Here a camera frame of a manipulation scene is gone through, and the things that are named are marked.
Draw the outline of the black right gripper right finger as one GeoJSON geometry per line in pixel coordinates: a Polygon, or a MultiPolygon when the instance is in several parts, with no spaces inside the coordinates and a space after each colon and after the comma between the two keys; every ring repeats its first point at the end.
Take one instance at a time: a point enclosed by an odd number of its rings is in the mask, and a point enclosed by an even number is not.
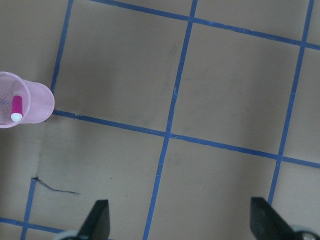
{"type": "Polygon", "coordinates": [[[263,197],[250,200],[250,230],[256,240],[294,240],[295,232],[263,197]]]}

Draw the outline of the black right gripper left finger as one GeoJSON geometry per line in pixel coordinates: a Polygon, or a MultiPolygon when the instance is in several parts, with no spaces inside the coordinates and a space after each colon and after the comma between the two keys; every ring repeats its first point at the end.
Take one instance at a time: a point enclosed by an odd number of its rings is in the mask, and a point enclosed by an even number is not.
{"type": "Polygon", "coordinates": [[[111,231],[109,201],[97,200],[77,233],[79,240],[107,240],[111,231]]]}

